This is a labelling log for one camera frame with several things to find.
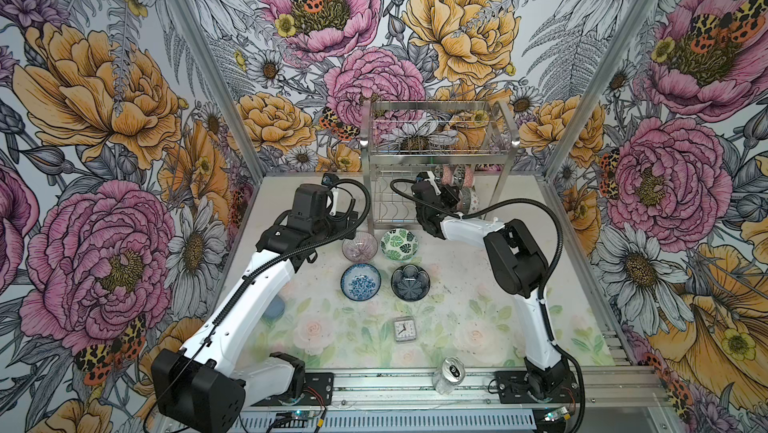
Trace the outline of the black white patterned bowl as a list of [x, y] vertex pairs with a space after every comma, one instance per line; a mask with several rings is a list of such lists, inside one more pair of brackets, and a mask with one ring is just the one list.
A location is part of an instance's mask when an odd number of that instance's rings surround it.
[[459, 193], [457, 211], [467, 215], [480, 209], [479, 197], [474, 187], [462, 187]]

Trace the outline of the green leaf print bowl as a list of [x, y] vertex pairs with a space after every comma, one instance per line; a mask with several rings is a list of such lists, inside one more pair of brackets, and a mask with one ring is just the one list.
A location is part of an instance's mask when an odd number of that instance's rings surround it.
[[415, 234], [407, 229], [391, 229], [382, 236], [380, 249], [389, 260], [405, 262], [418, 252], [419, 241]]

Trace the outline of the black white floral bowl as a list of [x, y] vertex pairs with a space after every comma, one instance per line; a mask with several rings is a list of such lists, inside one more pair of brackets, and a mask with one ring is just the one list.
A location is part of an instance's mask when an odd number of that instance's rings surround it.
[[459, 181], [462, 188], [472, 188], [474, 186], [475, 168], [473, 165], [459, 165], [457, 167], [455, 178]]

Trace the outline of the purple striped bowl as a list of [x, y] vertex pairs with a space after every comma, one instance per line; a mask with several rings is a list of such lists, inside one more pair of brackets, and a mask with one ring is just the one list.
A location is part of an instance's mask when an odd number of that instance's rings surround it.
[[354, 238], [342, 242], [342, 254], [352, 263], [367, 263], [376, 256], [378, 246], [379, 243], [372, 234], [360, 231]]

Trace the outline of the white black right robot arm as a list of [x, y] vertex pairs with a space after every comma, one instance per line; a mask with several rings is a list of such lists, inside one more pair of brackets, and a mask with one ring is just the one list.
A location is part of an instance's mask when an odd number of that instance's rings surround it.
[[[564, 386], [575, 364], [559, 348], [549, 319], [545, 290], [563, 253], [563, 231], [554, 211], [529, 198], [512, 198], [493, 204], [473, 214], [454, 212], [458, 204], [456, 189], [442, 184], [430, 172], [422, 172], [410, 185], [409, 194], [395, 182], [393, 192], [415, 204], [416, 219], [422, 229], [435, 238], [482, 247], [487, 255], [497, 285], [512, 296], [525, 338], [525, 368], [528, 394], [546, 401]], [[503, 222], [482, 217], [513, 205], [541, 210], [553, 222], [556, 247], [547, 259], [533, 234], [519, 218]]]

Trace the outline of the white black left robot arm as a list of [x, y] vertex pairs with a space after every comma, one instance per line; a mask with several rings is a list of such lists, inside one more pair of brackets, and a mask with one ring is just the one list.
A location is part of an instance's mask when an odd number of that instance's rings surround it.
[[305, 363], [275, 352], [237, 369], [246, 342], [280, 290], [319, 248], [355, 237], [372, 207], [364, 184], [327, 173], [304, 183], [256, 244], [244, 273], [203, 325], [176, 351], [151, 364], [158, 414], [183, 430], [227, 432], [244, 408], [266, 399], [297, 402], [306, 388]]

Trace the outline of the stainless steel dish rack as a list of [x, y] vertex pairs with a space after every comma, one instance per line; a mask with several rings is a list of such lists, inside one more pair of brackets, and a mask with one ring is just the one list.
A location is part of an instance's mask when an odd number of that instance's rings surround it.
[[476, 188], [485, 204], [497, 202], [520, 148], [514, 116], [502, 100], [365, 100], [360, 140], [373, 201], [370, 231], [414, 225], [414, 204], [393, 193], [389, 182], [445, 164], [498, 166], [495, 185]]

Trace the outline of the dark navy wave bowl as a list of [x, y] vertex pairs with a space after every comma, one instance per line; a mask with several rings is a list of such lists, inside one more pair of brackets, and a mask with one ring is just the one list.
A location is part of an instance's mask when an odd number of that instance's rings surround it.
[[393, 293], [406, 302], [424, 299], [431, 287], [430, 276], [425, 269], [414, 264], [396, 269], [390, 280]]

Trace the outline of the blue floral bowl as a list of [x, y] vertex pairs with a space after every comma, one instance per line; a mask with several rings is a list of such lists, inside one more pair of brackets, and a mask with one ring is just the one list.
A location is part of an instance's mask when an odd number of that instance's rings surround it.
[[341, 276], [340, 288], [343, 295], [355, 302], [372, 299], [380, 290], [381, 274], [376, 267], [367, 263], [354, 264]]

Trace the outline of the small square alarm clock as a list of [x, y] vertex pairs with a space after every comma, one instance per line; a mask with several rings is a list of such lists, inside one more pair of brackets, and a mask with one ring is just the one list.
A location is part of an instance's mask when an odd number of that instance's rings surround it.
[[415, 341], [418, 337], [415, 319], [413, 317], [394, 319], [393, 333], [397, 343]]

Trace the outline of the silver drink can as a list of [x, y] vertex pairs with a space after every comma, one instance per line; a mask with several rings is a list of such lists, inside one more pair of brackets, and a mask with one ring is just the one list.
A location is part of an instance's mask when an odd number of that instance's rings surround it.
[[440, 395], [449, 395], [465, 377], [464, 363], [458, 357], [447, 357], [432, 375], [433, 389]]

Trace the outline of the green circuit board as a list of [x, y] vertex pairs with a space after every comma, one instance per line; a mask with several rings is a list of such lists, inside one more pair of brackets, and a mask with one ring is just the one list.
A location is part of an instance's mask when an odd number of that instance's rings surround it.
[[276, 414], [274, 420], [269, 425], [269, 430], [275, 428], [305, 428], [309, 426], [320, 428], [324, 423], [325, 417], [326, 413], [324, 411], [300, 410], [281, 412]]

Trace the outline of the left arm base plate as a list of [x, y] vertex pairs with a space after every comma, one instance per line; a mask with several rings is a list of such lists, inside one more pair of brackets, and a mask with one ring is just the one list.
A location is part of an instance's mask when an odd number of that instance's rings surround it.
[[332, 402], [335, 374], [329, 372], [310, 372], [305, 374], [303, 392], [296, 398], [287, 396], [267, 397], [252, 407], [295, 407], [295, 406], [329, 406]]

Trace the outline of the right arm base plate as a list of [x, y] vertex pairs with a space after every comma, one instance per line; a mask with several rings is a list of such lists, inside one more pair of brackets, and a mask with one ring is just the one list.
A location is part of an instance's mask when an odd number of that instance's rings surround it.
[[572, 373], [560, 383], [547, 382], [536, 373], [500, 370], [494, 373], [489, 387], [494, 387], [502, 404], [513, 403], [568, 403], [582, 398], [582, 388]]

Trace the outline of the aluminium front rail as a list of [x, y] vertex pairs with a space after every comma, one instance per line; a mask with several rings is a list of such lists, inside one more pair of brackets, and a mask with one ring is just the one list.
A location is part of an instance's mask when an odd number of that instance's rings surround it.
[[433, 368], [410, 369], [306, 369], [293, 372], [284, 364], [263, 365], [256, 372], [223, 375], [207, 367], [187, 368], [157, 396], [163, 414], [178, 420], [196, 421], [236, 417], [267, 397], [298, 397], [304, 390], [305, 374], [335, 374], [331, 409], [421, 409], [457, 404], [468, 408], [555, 409], [580, 406], [593, 408], [668, 407], [671, 404], [660, 380], [648, 367], [586, 367], [577, 379], [582, 398], [568, 403], [502, 404], [489, 387], [494, 368], [469, 368], [462, 384], [449, 395], [440, 395], [432, 385]]

